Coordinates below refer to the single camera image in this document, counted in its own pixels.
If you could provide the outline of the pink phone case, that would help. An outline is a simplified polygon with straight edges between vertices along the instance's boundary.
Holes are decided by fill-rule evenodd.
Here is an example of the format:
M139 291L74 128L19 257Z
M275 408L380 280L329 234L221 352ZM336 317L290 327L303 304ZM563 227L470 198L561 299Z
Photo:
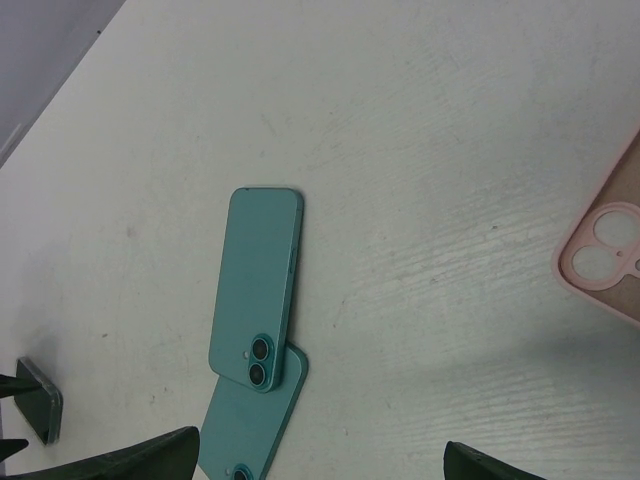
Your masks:
M634 137L574 221L552 260L558 282L639 324L639 138Z

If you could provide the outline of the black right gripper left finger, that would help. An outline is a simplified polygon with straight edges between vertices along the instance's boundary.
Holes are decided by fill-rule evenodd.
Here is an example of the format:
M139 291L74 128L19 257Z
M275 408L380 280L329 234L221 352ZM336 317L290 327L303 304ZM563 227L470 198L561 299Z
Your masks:
M200 432L183 427L142 443L65 465L2 479L192 479Z

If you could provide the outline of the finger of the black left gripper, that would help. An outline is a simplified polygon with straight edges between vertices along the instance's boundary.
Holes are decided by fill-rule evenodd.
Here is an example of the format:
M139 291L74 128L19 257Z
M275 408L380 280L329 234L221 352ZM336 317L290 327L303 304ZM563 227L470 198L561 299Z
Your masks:
M28 446L26 439L1 439L0 458L9 458Z
M41 384L37 380L0 375L0 398L14 397L40 388Z

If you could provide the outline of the teal phone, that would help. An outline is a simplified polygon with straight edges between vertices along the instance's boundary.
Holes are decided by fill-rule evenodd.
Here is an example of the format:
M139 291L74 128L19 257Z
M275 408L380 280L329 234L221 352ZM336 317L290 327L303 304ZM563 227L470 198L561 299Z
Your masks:
M308 373L308 359L288 343L280 384L258 393L219 377L200 430L198 466L210 479L264 479Z

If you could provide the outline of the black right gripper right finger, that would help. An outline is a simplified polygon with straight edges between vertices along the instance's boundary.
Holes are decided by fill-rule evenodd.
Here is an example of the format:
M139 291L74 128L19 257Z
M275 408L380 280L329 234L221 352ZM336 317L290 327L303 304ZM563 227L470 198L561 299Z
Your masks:
M543 480L461 442L449 441L444 451L445 480Z

